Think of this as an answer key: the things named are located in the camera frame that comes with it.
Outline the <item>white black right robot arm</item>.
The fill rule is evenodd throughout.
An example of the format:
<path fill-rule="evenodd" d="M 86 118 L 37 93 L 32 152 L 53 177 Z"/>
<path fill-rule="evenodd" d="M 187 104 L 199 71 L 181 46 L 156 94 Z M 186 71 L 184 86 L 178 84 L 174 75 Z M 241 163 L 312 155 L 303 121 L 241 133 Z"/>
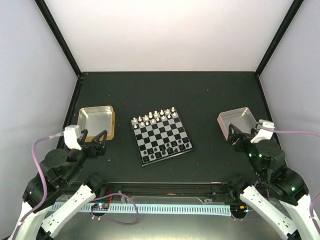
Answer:
<path fill-rule="evenodd" d="M 317 201 L 311 199 L 303 178 L 286 166 L 286 154 L 273 138 L 274 133 L 274 123 L 267 120 L 259 120 L 250 133 L 230 124 L 227 141 L 235 151 L 246 154 L 257 181 L 279 201 L 290 218 L 241 176 L 228 183 L 228 198 L 252 207 L 283 240 L 318 240 L 320 219 L 314 210 Z"/>

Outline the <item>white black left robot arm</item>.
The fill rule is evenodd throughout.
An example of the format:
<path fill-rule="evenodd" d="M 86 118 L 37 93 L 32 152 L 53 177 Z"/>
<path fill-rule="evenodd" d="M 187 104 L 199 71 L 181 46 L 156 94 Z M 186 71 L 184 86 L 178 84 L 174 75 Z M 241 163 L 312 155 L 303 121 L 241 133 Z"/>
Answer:
<path fill-rule="evenodd" d="M 31 154 L 38 173 L 27 184 L 22 196 L 22 208 L 10 240 L 53 240 L 61 228 L 93 199 L 101 200 L 108 192 L 107 182 L 98 174 L 91 174 L 76 193 L 52 216 L 46 217 L 56 200 L 79 176 L 88 159 L 97 159 L 106 153 L 108 132 L 103 130 L 91 143 L 85 144 L 88 130 L 69 125 L 54 135 L 40 138 L 32 145 Z M 36 145 L 63 137 L 67 149 L 49 151 L 38 161 Z"/>

